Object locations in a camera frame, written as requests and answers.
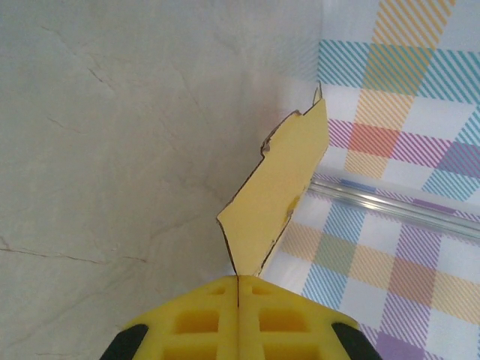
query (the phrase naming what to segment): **metal rod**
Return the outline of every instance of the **metal rod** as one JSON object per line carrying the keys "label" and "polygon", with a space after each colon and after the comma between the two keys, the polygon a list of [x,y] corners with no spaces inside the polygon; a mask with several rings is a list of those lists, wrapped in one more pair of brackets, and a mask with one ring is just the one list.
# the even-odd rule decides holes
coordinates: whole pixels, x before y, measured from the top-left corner
{"label": "metal rod", "polygon": [[480,223],[471,220],[316,178],[312,179],[309,191],[350,205],[382,212],[433,230],[462,236],[480,244]]}

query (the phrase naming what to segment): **white marble surface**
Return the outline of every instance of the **white marble surface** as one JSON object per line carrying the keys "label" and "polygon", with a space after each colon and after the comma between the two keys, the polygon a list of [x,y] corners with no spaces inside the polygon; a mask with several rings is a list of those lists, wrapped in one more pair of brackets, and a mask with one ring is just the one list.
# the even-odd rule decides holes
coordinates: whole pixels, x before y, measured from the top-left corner
{"label": "white marble surface", "polygon": [[99,358],[228,271],[215,215],[311,100],[319,21],[311,0],[0,1],[0,359]]}

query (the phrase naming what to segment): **yellow foam block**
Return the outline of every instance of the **yellow foam block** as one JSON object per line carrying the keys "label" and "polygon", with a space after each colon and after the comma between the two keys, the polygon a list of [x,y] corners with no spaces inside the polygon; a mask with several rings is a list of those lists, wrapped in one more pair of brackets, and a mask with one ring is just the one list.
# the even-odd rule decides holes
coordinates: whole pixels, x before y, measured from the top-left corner
{"label": "yellow foam block", "polygon": [[148,326],[133,360],[236,359],[237,290],[236,276],[222,277],[128,323]]}
{"label": "yellow foam block", "polygon": [[218,215],[237,275],[258,275],[329,144],[326,105],[294,112],[262,146],[263,160]]}
{"label": "yellow foam block", "polygon": [[355,320],[258,277],[238,281],[239,360],[350,360],[332,324]]}
{"label": "yellow foam block", "polygon": [[[357,323],[258,277],[223,277],[130,322],[133,360],[350,360],[332,328]],[[114,341],[101,360],[126,359]]]}

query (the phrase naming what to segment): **yellow cardboard piece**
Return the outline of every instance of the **yellow cardboard piece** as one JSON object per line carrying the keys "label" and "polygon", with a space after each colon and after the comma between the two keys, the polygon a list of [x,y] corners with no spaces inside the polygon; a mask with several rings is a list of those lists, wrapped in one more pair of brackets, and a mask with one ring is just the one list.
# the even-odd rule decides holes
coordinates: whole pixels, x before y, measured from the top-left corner
{"label": "yellow cardboard piece", "polygon": [[262,161],[217,216],[237,275],[260,275],[329,144],[325,100],[285,118],[262,144]]}

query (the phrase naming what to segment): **colorful plaid background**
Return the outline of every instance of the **colorful plaid background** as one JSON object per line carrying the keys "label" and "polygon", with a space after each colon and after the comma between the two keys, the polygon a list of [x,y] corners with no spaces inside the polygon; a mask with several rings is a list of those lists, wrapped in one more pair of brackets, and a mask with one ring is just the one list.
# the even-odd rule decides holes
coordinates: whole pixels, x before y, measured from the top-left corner
{"label": "colorful plaid background", "polygon": [[265,273],[342,311],[385,360],[480,359],[480,246],[307,193]]}
{"label": "colorful plaid background", "polygon": [[325,4],[323,165],[480,206],[480,1]]}

